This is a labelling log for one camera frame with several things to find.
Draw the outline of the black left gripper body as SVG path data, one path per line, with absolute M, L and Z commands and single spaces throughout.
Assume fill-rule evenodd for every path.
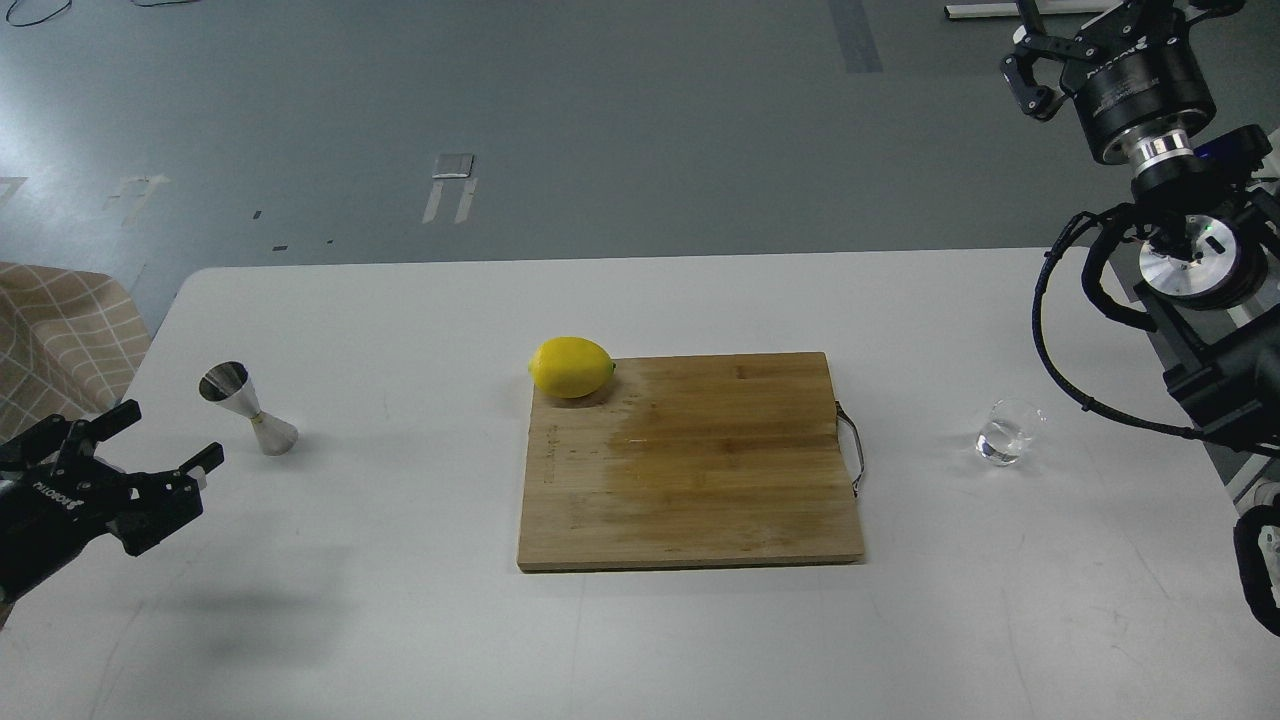
M 92 462 L 79 475 L 46 464 L 3 478 L 3 603 L 14 605 L 109 533 L 128 500 L 125 474 Z

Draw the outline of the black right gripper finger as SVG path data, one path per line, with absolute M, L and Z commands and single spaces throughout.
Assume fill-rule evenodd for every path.
M 1110 13 L 1110 35 L 1125 41 L 1180 37 L 1203 20 L 1233 15 L 1245 1 L 1123 1 Z
M 1074 100 L 1082 86 L 1083 37 L 1065 38 L 1043 29 L 1020 26 L 1015 31 L 1014 50 L 1001 61 L 1002 76 L 1020 108 L 1036 120 L 1051 120 L 1069 99 Z M 1036 63 L 1052 59 L 1062 63 L 1056 88 L 1039 82 Z

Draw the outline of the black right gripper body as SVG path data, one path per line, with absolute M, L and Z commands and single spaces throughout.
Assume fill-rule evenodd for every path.
M 1094 54 L 1066 61 L 1060 88 L 1098 164 L 1125 163 L 1124 137 L 1142 126 L 1197 135 L 1216 117 L 1190 27 L 1184 12 L 1106 12 L 1075 33 Z

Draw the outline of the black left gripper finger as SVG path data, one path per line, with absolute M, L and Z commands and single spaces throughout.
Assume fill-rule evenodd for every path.
M 47 415 L 13 438 L 3 442 L 4 473 L 44 471 L 55 479 L 91 473 L 100 443 L 132 427 L 142 418 L 134 400 L 127 400 L 91 420 L 70 420 Z
M 120 475 L 111 483 L 120 496 L 108 530 L 132 557 L 150 551 L 204 514 L 207 475 L 224 461 L 223 446 L 212 442 L 174 470 Z

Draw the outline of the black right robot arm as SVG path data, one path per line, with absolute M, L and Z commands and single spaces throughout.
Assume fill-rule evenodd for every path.
M 1277 632 L 1277 140 L 1256 124 L 1193 138 L 1216 106 L 1190 31 L 1240 1 L 1117 1 L 1074 35 L 1050 33 L 1034 1 L 1001 70 L 1020 110 L 1052 119 L 1070 102 L 1092 158 L 1128 167 L 1132 200 L 1079 211 L 1044 255 L 1030 306 L 1036 352 L 1082 410 L 1125 427 L 1199 441 L 1248 460 L 1228 488 L 1242 591 Z M 1188 427 L 1147 420 L 1073 384 L 1044 342 L 1043 301 L 1065 252 L 1096 232 L 1082 291 L 1107 319 L 1161 340 L 1164 373 Z

